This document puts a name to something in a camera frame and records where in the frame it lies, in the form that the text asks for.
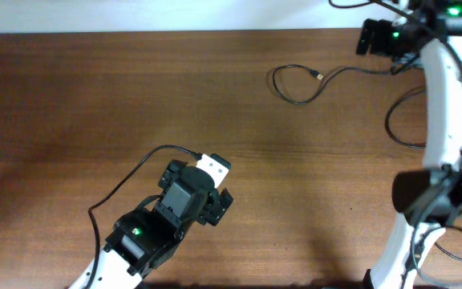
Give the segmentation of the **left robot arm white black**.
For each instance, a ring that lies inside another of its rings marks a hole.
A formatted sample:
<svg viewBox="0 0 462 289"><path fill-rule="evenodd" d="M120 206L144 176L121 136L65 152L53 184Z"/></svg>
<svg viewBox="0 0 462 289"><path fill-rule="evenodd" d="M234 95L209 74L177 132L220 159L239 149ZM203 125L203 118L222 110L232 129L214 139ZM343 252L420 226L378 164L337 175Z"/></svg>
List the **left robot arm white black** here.
<svg viewBox="0 0 462 289"><path fill-rule="evenodd" d="M190 226L216 226L233 203L218 187L231 164L217 154L204 154L194 166L171 161L158 186L160 195L144 199L120 217L105 239L98 263L91 263L71 288L137 288L152 271L169 260Z"/></svg>

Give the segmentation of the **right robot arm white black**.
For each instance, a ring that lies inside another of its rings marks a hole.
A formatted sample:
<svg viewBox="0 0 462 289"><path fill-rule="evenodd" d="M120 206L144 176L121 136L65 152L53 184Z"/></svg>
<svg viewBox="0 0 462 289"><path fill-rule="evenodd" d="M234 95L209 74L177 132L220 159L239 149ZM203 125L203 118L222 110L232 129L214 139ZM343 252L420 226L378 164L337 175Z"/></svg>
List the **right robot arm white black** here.
<svg viewBox="0 0 462 289"><path fill-rule="evenodd" d="M359 54L411 57L423 68L428 130L420 170L392 186L395 225L365 288L410 288L429 251L462 215L462 1L395 1L394 21L367 20Z"/></svg>

